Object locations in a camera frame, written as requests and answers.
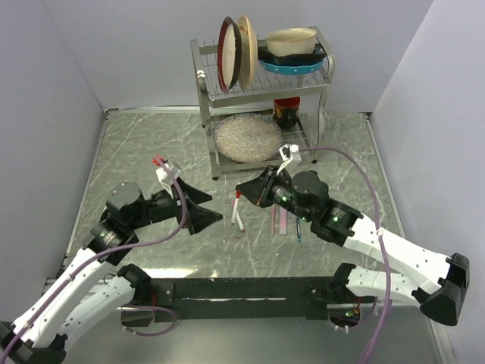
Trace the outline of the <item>blue pen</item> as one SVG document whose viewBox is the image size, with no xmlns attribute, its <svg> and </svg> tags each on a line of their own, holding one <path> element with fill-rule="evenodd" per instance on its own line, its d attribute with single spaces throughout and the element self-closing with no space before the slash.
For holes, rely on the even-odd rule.
<svg viewBox="0 0 485 364">
<path fill-rule="evenodd" d="M 296 236 L 297 236 L 297 242 L 301 243 L 302 242 L 302 223 L 300 218 L 296 218 Z"/>
</svg>

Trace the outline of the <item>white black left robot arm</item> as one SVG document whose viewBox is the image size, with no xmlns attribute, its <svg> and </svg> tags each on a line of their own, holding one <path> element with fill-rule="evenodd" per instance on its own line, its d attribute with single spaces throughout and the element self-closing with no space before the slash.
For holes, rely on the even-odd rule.
<svg viewBox="0 0 485 364">
<path fill-rule="evenodd" d="M 100 222 L 56 282 L 23 315 L 1 323 L 1 361 L 60 363 L 88 330 L 120 306 L 152 310 L 151 277 L 119 263 L 139 245 L 136 230 L 175 218 L 179 230 L 197 234 L 222 220 L 203 207 L 211 196 L 177 178 L 169 190 L 145 198 L 138 184 L 111 192 Z"/>
</svg>

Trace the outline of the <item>red purple pen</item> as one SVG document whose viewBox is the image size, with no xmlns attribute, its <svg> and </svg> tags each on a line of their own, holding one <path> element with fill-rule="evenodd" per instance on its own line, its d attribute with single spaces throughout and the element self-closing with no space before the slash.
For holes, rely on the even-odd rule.
<svg viewBox="0 0 485 364">
<path fill-rule="evenodd" d="M 270 233 L 272 236 L 275 235 L 275 226 L 276 226 L 276 209 L 275 209 L 275 206 L 272 206 L 271 219 L 270 219 Z"/>
</svg>

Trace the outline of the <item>clear pen cap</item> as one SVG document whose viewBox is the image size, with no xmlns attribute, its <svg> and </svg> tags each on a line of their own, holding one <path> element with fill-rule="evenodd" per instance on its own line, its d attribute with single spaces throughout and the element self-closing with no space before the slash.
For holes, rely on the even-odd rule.
<svg viewBox="0 0 485 364">
<path fill-rule="evenodd" d="M 239 198 L 236 196 L 234 201 L 233 201 L 233 209 L 232 209 L 232 214 L 231 214 L 231 223 L 235 224 L 237 221 L 237 206 L 238 206 Z"/>
</svg>

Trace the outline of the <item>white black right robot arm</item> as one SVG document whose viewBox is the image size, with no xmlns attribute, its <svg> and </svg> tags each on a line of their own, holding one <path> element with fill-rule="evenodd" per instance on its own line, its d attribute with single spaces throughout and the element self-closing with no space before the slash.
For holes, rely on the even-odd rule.
<svg viewBox="0 0 485 364">
<path fill-rule="evenodd" d="M 456 326 L 470 284 L 470 260 L 416 245 L 329 195 L 316 171 L 290 175 L 270 166 L 236 191 L 259 208 L 277 205 L 304 222 L 318 238 L 382 262 L 385 271 L 350 263 L 339 266 L 331 291 L 340 302 L 376 297 L 417 306 L 429 319 Z"/>
</svg>

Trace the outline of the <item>purple highlighter pen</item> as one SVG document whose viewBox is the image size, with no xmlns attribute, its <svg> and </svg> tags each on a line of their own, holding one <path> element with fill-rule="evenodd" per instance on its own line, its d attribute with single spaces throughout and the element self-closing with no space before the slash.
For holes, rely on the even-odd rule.
<svg viewBox="0 0 485 364">
<path fill-rule="evenodd" d="M 279 208 L 279 235 L 287 235 L 287 210 Z"/>
</svg>

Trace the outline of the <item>white pen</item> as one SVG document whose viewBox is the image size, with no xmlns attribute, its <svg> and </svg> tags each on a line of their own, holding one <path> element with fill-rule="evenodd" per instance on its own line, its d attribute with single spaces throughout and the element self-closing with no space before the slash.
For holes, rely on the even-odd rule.
<svg viewBox="0 0 485 364">
<path fill-rule="evenodd" d="M 236 213 L 236 223 L 238 224 L 238 227 L 239 227 L 239 230 L 242 232 L 242 233 L 245 233 L 246 232 L 246 229 L 243 225 L 243 221 L 239 215 L 239 213 Z"/>
</svg>

